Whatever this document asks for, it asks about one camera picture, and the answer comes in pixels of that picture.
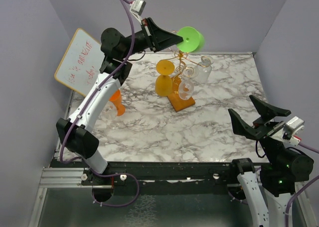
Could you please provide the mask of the green plastic goblet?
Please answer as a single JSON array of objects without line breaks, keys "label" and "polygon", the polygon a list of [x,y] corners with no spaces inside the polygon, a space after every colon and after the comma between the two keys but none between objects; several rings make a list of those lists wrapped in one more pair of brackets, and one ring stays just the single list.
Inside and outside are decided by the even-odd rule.
[{"label": "green plastic goblet", "polygon": [[204,36],[191,26],[181,28],[176,34],[183,38],[183,42],[176,45],[181,52],[199,52],[205,45]]}]

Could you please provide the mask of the yellow plastic goblet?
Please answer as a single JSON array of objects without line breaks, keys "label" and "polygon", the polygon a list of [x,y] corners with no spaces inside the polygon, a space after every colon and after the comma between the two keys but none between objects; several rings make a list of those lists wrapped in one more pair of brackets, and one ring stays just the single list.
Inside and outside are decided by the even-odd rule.
[{"label": "yellow plastic goblet", "polygon": [[175,66],[169,60],[160,60],[156,65],[159,76],[155,83],[155,92],[161,97],[166,97],[172,92],[172,79],[170,75],[174,72]]}]

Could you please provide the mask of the clear patterned stemmed glass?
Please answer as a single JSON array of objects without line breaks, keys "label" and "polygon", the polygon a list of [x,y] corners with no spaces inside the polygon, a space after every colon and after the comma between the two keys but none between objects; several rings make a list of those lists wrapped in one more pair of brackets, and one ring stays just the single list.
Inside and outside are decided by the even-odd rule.
[{"label": "clear patterned stemmed glass", "polygon": [[198,75],[195,77],[195,80],[200,84],[205,84],[209,78],[209,75],[212,71],[213,61],[205,56],[201,57],[201,61],[197,65]]}]

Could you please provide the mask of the clear round wine glass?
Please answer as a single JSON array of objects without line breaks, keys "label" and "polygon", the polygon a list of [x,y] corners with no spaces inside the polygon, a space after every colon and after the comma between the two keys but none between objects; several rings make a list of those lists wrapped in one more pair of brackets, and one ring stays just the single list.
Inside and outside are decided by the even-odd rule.
[{"label": "clear round wine glass", "polygon": [[192,79],[198,75],[198,69],[194,65],[187,65],[181,70],[181,83],[178,86],[178,95],[182,100],[189,100],[194,91]]}]

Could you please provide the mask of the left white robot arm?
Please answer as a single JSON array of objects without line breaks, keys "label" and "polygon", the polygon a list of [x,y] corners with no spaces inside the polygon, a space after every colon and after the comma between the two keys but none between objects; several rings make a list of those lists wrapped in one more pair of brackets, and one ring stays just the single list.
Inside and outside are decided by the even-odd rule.
[{"label": "left white robot arm", "polygon": [[60,118],[56,123],[62,147],[76,153],[94,170],[93,179],[98,184],[106,184],[110,172],[92,131],[103,108],[128,77],[132,68],[129,57],[147,48],[158,52],[181,42],[181,36],[159,28],[150,17],[141,21],[141,31],[128,37],[115,28],[107,28],[101,34],[104,59],[94,86],[68,119]]}]

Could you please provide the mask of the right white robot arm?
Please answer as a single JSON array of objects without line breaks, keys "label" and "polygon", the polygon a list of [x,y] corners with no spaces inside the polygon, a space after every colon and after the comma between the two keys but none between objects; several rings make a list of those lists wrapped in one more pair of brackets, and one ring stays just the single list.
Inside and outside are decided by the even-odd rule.
[{"label": "right white robot arm", "polygon": [[260,145],[269,163],[257,172],[249,158],[232,160],[229,177],[239,183],[256,227],[291,227],[293,201],[316,179],[310,180],[314,160],[298,150],[299,133],[305,122],[295,116],[287,122],[274,121],[287,117],[290,110],[275,107],[254,95],[249,96],[259,118],[247,124],[229,109],[233,133]]}]

